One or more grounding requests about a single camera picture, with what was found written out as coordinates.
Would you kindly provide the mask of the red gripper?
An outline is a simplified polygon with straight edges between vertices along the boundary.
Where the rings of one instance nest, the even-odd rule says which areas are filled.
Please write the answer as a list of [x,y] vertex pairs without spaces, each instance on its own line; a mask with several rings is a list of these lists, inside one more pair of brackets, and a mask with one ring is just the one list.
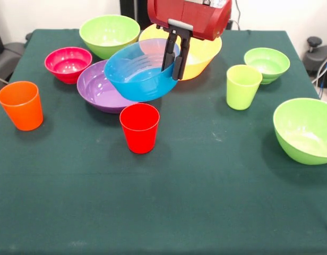
[[[232,1],[179,1],[149,0],[148,16],[158,29],[169,32],[161,70],[175,62],[172,78],[183,78],[190,36],[200,40],[213,41],[223,33],[231,17]],[[174,48],[177,34],[187,32],[182,38],[180,54],[175,58]]]

